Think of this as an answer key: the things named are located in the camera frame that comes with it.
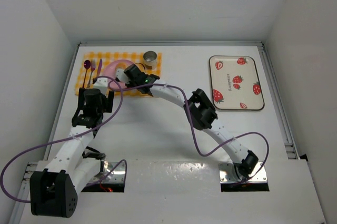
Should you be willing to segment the purple spoon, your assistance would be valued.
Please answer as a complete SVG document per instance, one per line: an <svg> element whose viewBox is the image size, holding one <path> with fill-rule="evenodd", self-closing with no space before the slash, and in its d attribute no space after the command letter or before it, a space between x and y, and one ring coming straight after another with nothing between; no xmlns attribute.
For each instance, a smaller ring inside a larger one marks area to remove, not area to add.
<svg viewBox="0 0 337 224"><path fill-rule="evenodd" d="M91 61L90 60L85 60L83 66L85 68L85 74L84 74L84 79L83 79L83 83L82 83L82 88L84 88L84 85L85 85L85 80L86 80L87 72L91 68Z"/></svg>

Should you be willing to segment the purple knife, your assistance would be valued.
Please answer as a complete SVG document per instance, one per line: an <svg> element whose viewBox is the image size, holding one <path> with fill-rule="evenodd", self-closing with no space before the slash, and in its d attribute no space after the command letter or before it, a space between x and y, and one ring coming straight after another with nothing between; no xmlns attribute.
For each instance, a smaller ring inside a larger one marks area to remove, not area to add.
<svg viewBox="0 0 337 224"><path fill-rule="evenodd" d="M102 69L102 64L103 64L103 60L100 59L99 64L98 64L98 68L97 68L96 77L100 76L101 69Z"/></svg>

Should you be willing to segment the metal base plate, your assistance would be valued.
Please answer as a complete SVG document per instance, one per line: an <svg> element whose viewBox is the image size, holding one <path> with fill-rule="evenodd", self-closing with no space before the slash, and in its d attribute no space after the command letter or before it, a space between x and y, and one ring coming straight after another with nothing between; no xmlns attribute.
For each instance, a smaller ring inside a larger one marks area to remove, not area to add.
<svg viewBox="0 0 337 224"><path fill-rule="evenodd" d="M235 169L231 162L223 162L219 164L219 175L221 184L231 184L240 182L244 179L242 175ZM267 182L267 174L262 162L258 162L252 173L249 175L248 183L265 183Z"/></svg>
<svg viewBox="0 0 337 224"><path fill-rule="evenodd" d="M121 163L103 161L103 169L91 178L89 183L123 183L125 181L127 165Z"/></svg>

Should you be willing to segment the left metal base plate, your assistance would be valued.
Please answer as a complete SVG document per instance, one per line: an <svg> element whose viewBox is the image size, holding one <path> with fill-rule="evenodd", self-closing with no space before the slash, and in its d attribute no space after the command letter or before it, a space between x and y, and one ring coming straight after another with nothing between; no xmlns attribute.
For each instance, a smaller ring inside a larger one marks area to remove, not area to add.
<svg viewBox="0 0 337 224"><path fill-rule="evenodd" d="M91 178L89 183L123 183L125 181L127 165L121 163L103 161L103 169Z"/></svg>

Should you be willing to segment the glazed donut bread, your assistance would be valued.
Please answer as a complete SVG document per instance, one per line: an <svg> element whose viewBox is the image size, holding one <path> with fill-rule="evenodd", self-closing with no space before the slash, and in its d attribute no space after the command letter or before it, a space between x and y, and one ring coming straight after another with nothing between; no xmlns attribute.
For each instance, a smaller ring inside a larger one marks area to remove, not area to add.
<svg viewBox="0 0 337 224"><path fill-rule="evenodd" d="M125 62L119 62L119 63L117 63L117 65L116 65L116 69L122 69L122 70L124 70L124 69L126 69L128 67L128 64L127 63L125 63Z"/></svg>

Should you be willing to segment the metal cup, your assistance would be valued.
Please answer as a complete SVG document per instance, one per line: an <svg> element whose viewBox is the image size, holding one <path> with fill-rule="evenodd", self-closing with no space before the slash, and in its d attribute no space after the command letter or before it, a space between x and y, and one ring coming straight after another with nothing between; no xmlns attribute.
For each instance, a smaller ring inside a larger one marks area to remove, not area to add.
<svg viewBox="0 0 337 224"><path fill-rule="evenodd" d="M143 62L145 68L148 70L154 70L157 67L157 53L154 51L147 51L143 54Z"/></svg>

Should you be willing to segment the aluminium frame rail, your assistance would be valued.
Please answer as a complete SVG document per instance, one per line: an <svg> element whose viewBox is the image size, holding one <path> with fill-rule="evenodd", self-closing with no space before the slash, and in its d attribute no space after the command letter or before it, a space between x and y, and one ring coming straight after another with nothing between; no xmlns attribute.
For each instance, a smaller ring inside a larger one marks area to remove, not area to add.
<svg viewBox="0 0 337 224"><path fill-rule="evenodd" d="M264 46L261 41L91 41L80 42L88 46Z"/></svg>

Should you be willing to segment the purple fork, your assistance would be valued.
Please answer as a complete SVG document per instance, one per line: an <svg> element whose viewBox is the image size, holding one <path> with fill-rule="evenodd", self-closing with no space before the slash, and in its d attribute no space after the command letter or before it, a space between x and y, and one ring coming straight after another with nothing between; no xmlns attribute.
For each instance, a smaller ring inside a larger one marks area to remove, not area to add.
<svg viewBox="0 0 337 224"><path fill-rule="evenodd" d="M93 72L95 71L95 69L96 69L96 60L93 59L93 60L91 60L91 73L90 73L90 77L89 77L89 80L88 80L88 85L91 84L92 75L93 75Z"/></svg>

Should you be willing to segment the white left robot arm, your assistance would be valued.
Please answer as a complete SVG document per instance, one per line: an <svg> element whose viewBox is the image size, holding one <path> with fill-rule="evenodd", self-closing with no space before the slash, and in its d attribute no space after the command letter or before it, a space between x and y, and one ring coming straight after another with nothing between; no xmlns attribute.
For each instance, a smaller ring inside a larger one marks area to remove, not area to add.
<svg viewBox="0 0 337 224"><path fill-rule="evenodd" d="M78 195L103 170L105 155L85 153L85 149L97 135L104 113L112 111L113 99L114 91L105 95L99 89L80 89L70 140L42 171L34 171L30 178L33 215L62 218L73 215Z"/></svg>

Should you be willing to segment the pink plate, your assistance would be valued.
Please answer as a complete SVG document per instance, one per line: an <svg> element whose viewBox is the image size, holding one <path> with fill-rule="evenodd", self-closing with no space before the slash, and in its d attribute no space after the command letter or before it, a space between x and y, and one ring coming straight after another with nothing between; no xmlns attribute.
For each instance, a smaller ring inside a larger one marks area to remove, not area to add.
<svg viewBox="0 0 337 224"><path fill-rule="evenodd" d="M109 76L111 78L114 78L115 79L115 73L116 73L116 65L117 63L119 62L125 62L128 64L128 67L132 64L134 64L132 61L129 61L129 60L116 60L116 61L113 61L111 62L108 66L105 67L104 69L104 72L103 72L103 76ZM118 86L116 85L115 82L112 82L111 80L109 80L109 85L110 85L110 88L112 89L116 89L116 90L119 90ZM120 86L125 89L126 86L124 84L124 82L119 82Z"/></svg>

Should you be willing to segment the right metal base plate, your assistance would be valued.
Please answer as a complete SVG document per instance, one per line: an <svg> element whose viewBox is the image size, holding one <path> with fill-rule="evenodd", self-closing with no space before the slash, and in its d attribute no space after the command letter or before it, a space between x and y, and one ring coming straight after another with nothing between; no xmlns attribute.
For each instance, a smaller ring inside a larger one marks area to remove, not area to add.
<svg viewBox="0 0 337 224"><path fill-rule="evenodd" d="M231 184L240 182L244 179L242 175L235 169L231 162L223 162L219 164L219 175L221 184ZM267 174L262 162L258 162L252 173L249 175L248 183L265 183L267 182Z"/></svg>

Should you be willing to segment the strawberry print tray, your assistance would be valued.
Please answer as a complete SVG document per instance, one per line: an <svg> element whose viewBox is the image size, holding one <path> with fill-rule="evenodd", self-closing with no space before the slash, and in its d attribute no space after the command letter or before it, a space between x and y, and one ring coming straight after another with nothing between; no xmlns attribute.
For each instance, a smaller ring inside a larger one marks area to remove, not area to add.
<svg viewBox="0 0 337 224"><path fill-rule="evenodd" d="M218 110L260 111L265 102L255 60L214 55L209 59L212 101Z"/></svg>

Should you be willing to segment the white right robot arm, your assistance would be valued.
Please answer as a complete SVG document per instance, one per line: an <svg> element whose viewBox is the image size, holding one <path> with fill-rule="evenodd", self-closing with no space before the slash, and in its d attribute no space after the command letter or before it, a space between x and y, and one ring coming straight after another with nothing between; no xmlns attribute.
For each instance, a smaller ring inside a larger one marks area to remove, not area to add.
<svg viewBox="0 0 337 224"><path fill-rule="evenodd" d="M181 88L160 80L154 83L146 80L141 84L128 82L126 86L183 108L192 130L202 131L212 137L229 155L237 172L246 179L250 176L258 163L258 157L224 127L218 119L214 105L203 90L197 89L187 96Z"/></svg>

